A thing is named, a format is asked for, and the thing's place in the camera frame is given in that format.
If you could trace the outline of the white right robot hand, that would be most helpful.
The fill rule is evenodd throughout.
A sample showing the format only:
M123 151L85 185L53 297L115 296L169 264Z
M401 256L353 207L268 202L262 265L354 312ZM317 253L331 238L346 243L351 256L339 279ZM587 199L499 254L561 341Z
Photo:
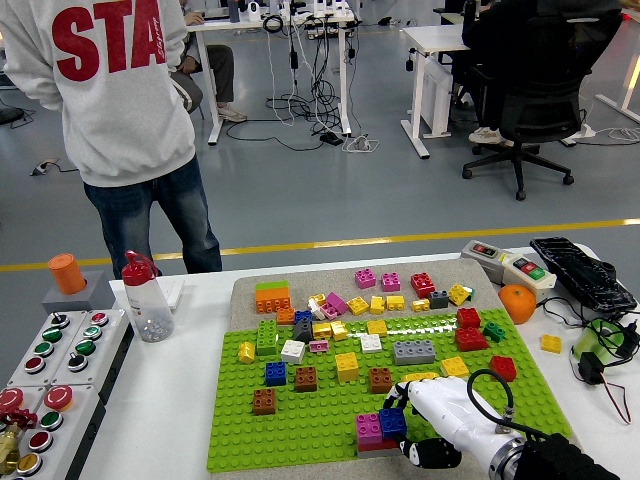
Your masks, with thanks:
M461 378L400 382L389 391L383 406L403 408L407 403L456 450L471 453L486 472L505 460L508 451L525 443L515 431L495 432L496 424L473 405L467 382Z

